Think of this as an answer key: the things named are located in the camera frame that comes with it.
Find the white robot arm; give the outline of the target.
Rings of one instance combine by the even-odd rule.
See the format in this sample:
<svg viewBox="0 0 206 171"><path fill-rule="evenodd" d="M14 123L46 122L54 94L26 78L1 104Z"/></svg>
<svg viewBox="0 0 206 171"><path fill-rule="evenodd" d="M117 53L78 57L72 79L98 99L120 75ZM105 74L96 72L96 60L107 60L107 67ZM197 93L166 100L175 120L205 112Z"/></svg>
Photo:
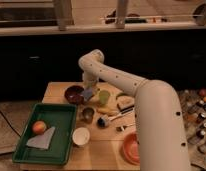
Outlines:
<svg viewBox="0 0 206 171"><path fill-rule="evenodd" d="M102 79L134 98L141 171L191 171L182 109L170 84L107 66L98 49L78 64L86 86Z"/></svg>

